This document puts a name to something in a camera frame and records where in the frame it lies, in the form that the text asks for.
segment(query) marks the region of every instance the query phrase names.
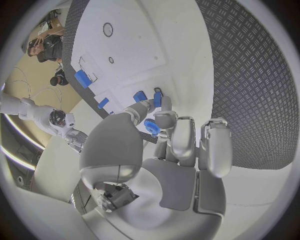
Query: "blue object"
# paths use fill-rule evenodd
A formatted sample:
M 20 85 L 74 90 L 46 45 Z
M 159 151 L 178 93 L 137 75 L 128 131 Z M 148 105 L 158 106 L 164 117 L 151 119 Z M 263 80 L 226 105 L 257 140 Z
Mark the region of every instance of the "blue object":
M 92 84 L 92 81 L 89 79 L 89 77 L 83 70 L 79 70 L 78 72 L 76 72 L 74 74 L 74 77 L 84 89 L 86 89 L 89 85 Z
M 162 93 L 157 91 L 154 93 L 154 106 L 160 108 L 162 106 Z
M 155 138 L 161 132 L 161 129 L 156 125 L 155 120 L 151 118 L 145 119 L 144 125 L 147 131 L 152 134 L 153 138 Z
M 135 100 L 136 103 L 138 103 L 140 101 L 145 101 L 148 98 L 146 97 L 143 91 L 138 91 L 136 94 L 134 94 L 133 99 Z
M 98 104 L 98 108 L 99 109 L 103 109 L 103 107 L 109 102 L 109 100 L 107 98 L 104 98 L 99 104 Z

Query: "man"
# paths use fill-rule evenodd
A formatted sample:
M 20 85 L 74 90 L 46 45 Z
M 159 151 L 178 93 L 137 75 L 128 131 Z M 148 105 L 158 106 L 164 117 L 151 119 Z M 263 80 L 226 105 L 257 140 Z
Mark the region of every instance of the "man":
M 65 86 L 65 85 L 69 84 L 69 82 L 67 81 L 67 79 L 65 77 L 65 73 L 62 69 L 55 73 L 55 76 L 52 77 L 50 80 L 50 84 L 52 86 L 56 86 L 57 84 L 59 84 L 61 86 Z
M 29 57 L 42 54 L 46 60 L 62 63 L 63 42 L 65 29 L 60 26 L 42 32 L 37 36 L 35 43 L 27 50 Z

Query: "circular hole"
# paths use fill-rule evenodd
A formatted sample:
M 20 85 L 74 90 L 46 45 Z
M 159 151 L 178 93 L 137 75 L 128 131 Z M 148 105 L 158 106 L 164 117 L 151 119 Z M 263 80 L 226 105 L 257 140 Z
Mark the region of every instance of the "circular hole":
M 108 61 L 109 61 L 111 64 L 113 64 L 113 63 L 115 62 L 111 56 L 108 58 Z
M 106 37 L 111 37 L 113 35 L 113 32 L 114 32 L 114 28 L 113 26 L 107 22 L 103 25 L 103 33 Z

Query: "humanoid robot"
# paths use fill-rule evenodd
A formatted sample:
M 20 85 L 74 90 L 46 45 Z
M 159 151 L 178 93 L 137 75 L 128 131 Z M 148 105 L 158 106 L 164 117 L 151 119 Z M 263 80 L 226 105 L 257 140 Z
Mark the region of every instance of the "humanoid robot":
M 82 217 L 98 239 L 213 239 L 226 210 L 222 178 L 232 166 L 228 124 L 222 118 L 207 121 L 197 150 L 193 118 L 178 117 L 170 97 L 162 96 L 161 111 L 154 114 L 161 129 L 154 157 L 143 161 L 136 126 L 154 110 L 153 99 L 137 102 L 87 136 L 73 129 L 72 114 L 27 98 L 3 93 L 0 108 L 61 136 L 80 154 L 81 179 L 97 190 L 99 205 Z

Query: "black t-shirt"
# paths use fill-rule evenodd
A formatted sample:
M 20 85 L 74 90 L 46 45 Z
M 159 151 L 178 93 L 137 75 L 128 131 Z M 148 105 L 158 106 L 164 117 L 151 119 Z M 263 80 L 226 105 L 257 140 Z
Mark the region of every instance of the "black t-shirt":
M 56 77 L 60 77 L 60 82 L 58 83 L 61 86 L 67 85 L 69 84 L 69 82 L 67 81 L 66 77 L 65 77 L 65 72 L 61 69 L 58 72 L 55 73 Z
M 63 56 L 63 42 L 61 36 L 48 35 L 43 42 L 44 51 L 43 57 L 45 59 L 56 61 L 57 58 L 61 59 Z

